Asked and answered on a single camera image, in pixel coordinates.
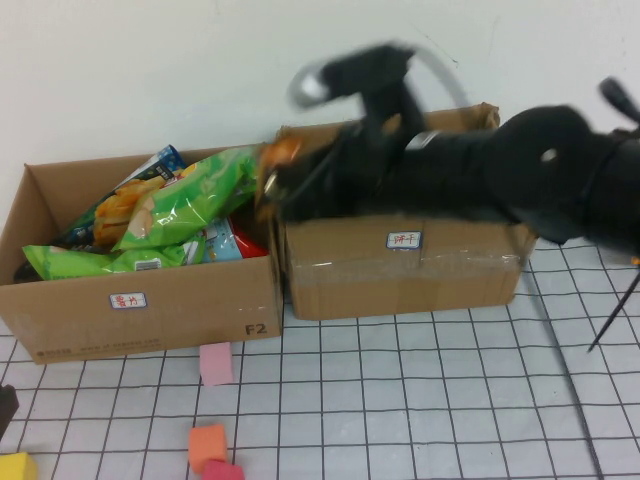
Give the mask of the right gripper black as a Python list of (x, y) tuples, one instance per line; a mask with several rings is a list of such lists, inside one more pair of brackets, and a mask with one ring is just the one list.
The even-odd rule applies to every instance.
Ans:
[(365, 122), (343, 124), (332, 138), (289, 134), (293, 168), (315, 168), (326, 159), (327, 171), (298, 175), (284, 169), (272, 176), (272, 199), (280, 218), (339, 218), (405, 214), (399, 165), (415, 136), (402, 125), (387, 129)]

